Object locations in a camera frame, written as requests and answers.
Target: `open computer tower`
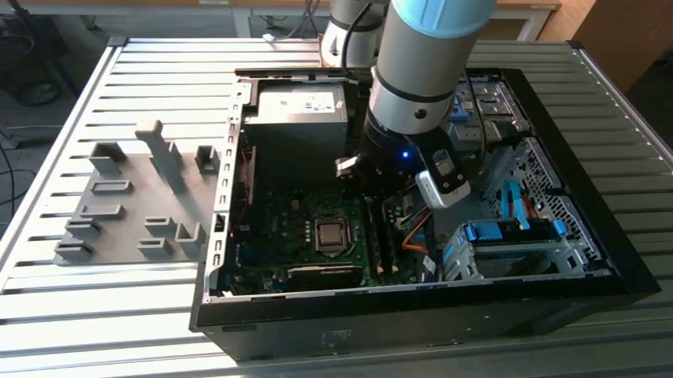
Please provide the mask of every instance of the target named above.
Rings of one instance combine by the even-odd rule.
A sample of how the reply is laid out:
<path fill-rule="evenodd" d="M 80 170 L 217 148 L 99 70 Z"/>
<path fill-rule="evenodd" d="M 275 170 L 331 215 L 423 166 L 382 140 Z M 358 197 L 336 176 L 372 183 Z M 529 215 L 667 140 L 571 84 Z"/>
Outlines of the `open computer tower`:
<path fill-rule="evenodd" d="M 468 69 L 443 130 L 488 154 L 470 195 L 363 195 L 367 83 L 236 71 L 191 329 L 240 360 L 554 331 L 659 290 L 521 71 Z M 400 151 L 400 159 L 408 157 Z"/>

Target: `cpu socket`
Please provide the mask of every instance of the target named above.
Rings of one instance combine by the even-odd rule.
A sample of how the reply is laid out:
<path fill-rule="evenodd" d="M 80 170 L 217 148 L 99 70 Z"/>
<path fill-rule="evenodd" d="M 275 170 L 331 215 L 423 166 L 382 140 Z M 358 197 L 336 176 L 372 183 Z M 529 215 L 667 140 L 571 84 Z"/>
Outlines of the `cpu socket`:
<path fill-rule="evenodd" d="M 316 217 L 314 220 L 315 250 L 336 258 L 348 248 L 346 217 Z"/>

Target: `label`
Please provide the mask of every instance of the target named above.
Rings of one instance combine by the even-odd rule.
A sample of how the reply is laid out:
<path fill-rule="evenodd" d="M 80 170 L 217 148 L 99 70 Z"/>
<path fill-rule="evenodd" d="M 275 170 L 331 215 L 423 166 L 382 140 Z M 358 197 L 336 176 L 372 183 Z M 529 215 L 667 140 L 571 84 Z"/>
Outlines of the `label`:
<path fill-rule="evenodd" d="M 551 9 L 551 10 L 554 10 L 555 8 L 557 8 L 557 6 L 547 5 L 547 4 L 533 4 L 530 6 L 530 9 Z"/>
<path fill-rule="evenodd" d="M 229 2 L 228 0 L 199 0 L 199 4 L 203 6 L 227 6 Z"/>
<path fill-rule="evenodd" d="M 332 92 L 261 92 L 260 105 L 283 114 L 336 112 Z"/>
<path fill-rule="evenodd" d="M 438 265 L 434 263 L 432 259 L 428 258 L 427 256 L 423 259 L 423 265 L 427 268 L 427 270 L 434 274 L 434 269 L 438 268 Z"/>
<path fill-rule="evenodd" d="M 350 339 L 350 336 L 352 336 L 354 330 L 352 329 L 340 329 L 338 331 L 326 331 L 323 332 L 323 347 L 326 348 L 334 348 L 336 347 L 343 341 Z"/>

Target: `screw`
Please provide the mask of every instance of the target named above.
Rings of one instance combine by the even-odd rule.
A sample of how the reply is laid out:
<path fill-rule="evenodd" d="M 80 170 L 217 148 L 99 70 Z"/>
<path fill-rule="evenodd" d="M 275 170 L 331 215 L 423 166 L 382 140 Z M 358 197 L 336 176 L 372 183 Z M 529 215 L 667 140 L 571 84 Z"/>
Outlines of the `screw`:
<path fill-rule="evenodd" d="M 427 116 L 428 112 L 426 109 L 419 109 L 415 112 L 412 112 L 412 116 L 416 117 L 418 120 L 422 120 Z"/>

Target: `workbench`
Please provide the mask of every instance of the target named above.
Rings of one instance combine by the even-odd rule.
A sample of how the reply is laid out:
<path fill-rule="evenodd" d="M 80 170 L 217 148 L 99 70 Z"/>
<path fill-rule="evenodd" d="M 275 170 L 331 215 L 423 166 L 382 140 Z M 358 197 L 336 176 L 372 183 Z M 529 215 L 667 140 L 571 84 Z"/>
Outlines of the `workbench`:
<path fill-rule="evenodd" d="M 299 16 L 304 0 L 24 0 L 32 14 L 76 15 L 231 15 L 236 36 L 249 38 L 249 18 L 255 16 Z M 492 20 L 523 20 L 517 40 L 534 41 L 559 0 L 498 0 Z M 1 3 L 0 13 L 10 13 Z M 316 16 L 328 16 L 328 0 L 322 0 Z"/>
<path fill-rule="evenodd" d="M 670 376 L 673 154 L 585 51 L 565 43 L 479 43 L 468 64 L 526 73 L 658 279 L 662 292 L 642 302 L 530 339 L 237 366 L 187 329 L 196 263 L 52 264 L 92 174 L 87 155 L 95 142 L 117 141 L 127 153 L 147 153 L 135 141 L 135 123 L 156 118 L 179 150 L 217 145 L 233 69 L 318 64 L 318 46 L 307 40 L 269 45 L 260 39 L 131 39 L 107 47 L 0 242 L 0 372 L 51 378 L 264 372 L 286 377 Z"/>

